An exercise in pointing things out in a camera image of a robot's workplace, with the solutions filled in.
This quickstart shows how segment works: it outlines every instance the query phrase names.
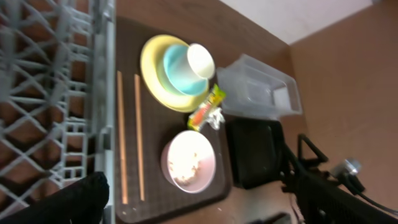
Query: white cup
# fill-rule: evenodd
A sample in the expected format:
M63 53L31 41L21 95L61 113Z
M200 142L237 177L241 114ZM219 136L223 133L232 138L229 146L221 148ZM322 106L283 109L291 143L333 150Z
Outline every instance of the white cup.
M211 79L215 64L209 51L200 44L191 44L169 67L170 81L176 88L184 89L196 82Z

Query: white wall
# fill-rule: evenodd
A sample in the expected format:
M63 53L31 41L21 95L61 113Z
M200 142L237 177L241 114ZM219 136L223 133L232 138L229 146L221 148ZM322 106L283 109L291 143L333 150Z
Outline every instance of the white wall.
M221 0L287 44L372 4L371 0Z

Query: light blue bowl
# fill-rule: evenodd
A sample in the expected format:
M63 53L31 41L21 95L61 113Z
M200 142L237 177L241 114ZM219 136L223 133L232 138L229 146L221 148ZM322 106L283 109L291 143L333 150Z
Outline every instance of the light blue bowl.
M180 93L189 96L198 96L201 95L206 90L206 85L208 80L203 80L200 82L193 83L192 85L187 86L177 86L176 80L173 80L172 75L170 75L170 65L176 61L179 57L182 57L185 53L187 53L188 47L184 45L173 44L164 53L163 57L163 66L167 78L169 79L170 83L173 87L178 90Z

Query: stacked dishes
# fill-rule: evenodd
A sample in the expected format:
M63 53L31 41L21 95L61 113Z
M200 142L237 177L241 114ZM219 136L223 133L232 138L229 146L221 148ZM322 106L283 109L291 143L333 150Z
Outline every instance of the stacked dishes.
M200 44L188 45L171 35L157 35L142 50L141 71L156 100L172 110L187 113L206 98L215 65Z

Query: wall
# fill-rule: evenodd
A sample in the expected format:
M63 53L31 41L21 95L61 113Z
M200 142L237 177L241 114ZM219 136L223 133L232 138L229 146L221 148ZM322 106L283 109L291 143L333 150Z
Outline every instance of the wall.
M372 4L371 0L221 0L287 44Z
M363 165L366 195L398 208L398 1L383 1L292 45L310 138Z

